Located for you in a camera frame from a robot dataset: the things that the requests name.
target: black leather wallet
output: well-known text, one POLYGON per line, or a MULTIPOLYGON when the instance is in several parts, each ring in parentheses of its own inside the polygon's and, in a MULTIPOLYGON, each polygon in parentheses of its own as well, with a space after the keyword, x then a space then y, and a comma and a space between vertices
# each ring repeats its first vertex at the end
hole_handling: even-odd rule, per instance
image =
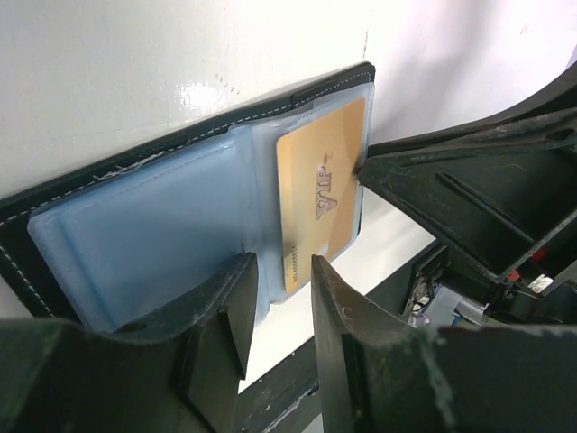
MULTIPOLYGON (((38 242, 35 243, 29 233, 35 233, 34 230, 38 228, 30 222, 31 217, 34 217, 40 209, 42 211, 51 209, 79 195, 92 193, 96 185, 100 187, 112 177, 143 170, 153 161, 155 163, 162 161, 166 166, 165 171, 175 170, 176 165, 171 167, 171 164, 174 165, 171 158, 175 152, 183 152, 188 148, 201 150, 203 143, 212 137, 227 133, 232 126, 282 115, 320 97, 370 83, 374 80, 374 72, 374 67, 370 63, 335 72, 274 97, 267 97, 259 102, 206 119, 1 200, 0 273, 34 316, 70 318, 79 321, 81 318, 77 314, 78 309, 75 311, 69 297, 65 296, 60 287, 54 269, 51 270, 45 260, 47 253, 39 250, 38 242)), ((226 143, 221 147, 221 150, 216 152, 225 154, 225 150, 228 149, 226 143)), ((201 182, 202 179, 198 176, 202 176, 202 173, 197 174, 191 181, 201 182)), ((87 217, 96 218, 98 215, 91 207, 84 206, 80 210, 87 217)), ((74 226, 75 222, 72 217, 70 226, 74 226)), ((158 221, 153 224, 174 224, 174 221, 158 221)), ((58 222, 49 221, 42 229, 44 233, 51 235, 59 233, 61 227, 58 226, 58 222)), ((66 234, 54 236, 64 238, 66 234)), ((177 266, 179 258, 168 258, 163 265, 170 266, 171 263, 177 266)), ((163 281, 158 281, 159 287, 162 287, 162 283, 163 281)))

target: gold card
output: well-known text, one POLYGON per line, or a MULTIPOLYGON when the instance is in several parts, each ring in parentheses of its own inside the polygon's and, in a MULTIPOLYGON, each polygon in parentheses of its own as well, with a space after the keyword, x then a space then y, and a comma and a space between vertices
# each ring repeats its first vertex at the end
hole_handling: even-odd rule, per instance
POLYGON ((310 280, 312 254, 332 260, 354 238, 365 99, 277 142, 285 291, 310 280))

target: white surface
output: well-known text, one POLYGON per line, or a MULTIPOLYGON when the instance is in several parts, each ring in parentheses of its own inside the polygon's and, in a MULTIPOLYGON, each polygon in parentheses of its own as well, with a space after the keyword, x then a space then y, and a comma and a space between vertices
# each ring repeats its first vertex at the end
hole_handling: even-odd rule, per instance
POLYGON ((311 422, 307 428, 303 430, 303 433, 316 433, 317 431, 323 431, 323 416, 319 415, 313 422, 311 422))
MULTIPOLYGON (((573 0, 1 0, 0 197, 363 59, 373 143, 460 124, 551 81, 576 42, 573 0)), ((430 241, 367 194, 335 266, 366 292, 430 241)), ((0 314, 25 316, 0 289, 0 314)), ((312 335, 309 297, 256 329, 243 387, 312 335)))

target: card holder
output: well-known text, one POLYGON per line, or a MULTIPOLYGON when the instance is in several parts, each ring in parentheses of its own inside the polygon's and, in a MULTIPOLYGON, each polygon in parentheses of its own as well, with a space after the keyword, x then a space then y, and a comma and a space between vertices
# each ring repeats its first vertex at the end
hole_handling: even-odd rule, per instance
MULTIPOLYGON (((257 249, 249 140, 210 139, 32 216, 30 235, 85 325, 114 331, 257 249)), ((263 317, 268 299, 258 306, 263 317)))
POLYGON ((366 63, 347 69, 3 200, 0 272, 34 315, 114 331, 253 251, 264 318, 271 294, 287 296, 265 253, 279 261, 279 227, 267 226, 278 223, 266 157, 274 140, 259 142, 262 124, 251 122, 266 118, 283 134, 346 101, 343 89, 359 91, 373 73, 366 63))

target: wallet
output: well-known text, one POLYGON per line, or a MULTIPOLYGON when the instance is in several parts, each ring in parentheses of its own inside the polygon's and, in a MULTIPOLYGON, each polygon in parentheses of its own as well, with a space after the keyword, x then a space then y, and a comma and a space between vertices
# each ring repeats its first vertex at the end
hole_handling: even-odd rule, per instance
MULTIPOLYGON (((70 318, 114 332, 194 289, 238 253, 254 252, 256 314, 262 320, 271 302, 282 302, 307 282, 305 272, 303 278, 295 275, 288 290, 296 241, 287 247, 292 220, 281 211, 289 204, 292 209, 295 200, 283 203, 279 189, 300 180, 280 176, 291 166, 281 164, 277 153, 281 146, 292 152, 293 145, 282 137, 312 131, 331 116, 339 122, 344 110, 362 112, 358 127, 340 122, 341 133, 340 124, 327 123, 323 130, 357 137, 349 159, 361 164, 373 80, 373 66, 363 63, 2 200, 0 272, 34 316, 70 318)), ((306 146, 315 145, 317 135, 310 134, 306 146)), ((330 180, 324 166, 310 165, 317 186, 330 180)), ((346 228, 333 234, 339 237, 333 256, 360 228, 362 189, 349 190, 347 218, 335 213, 346 228)), ((325 196, 317 191, 311 197, 325 196)), ((316 207, 318 217, 318 209, 322 215, 331 203, 321 199, 316 207)), ((290 233, 302 235, 294 227, 290 233)))

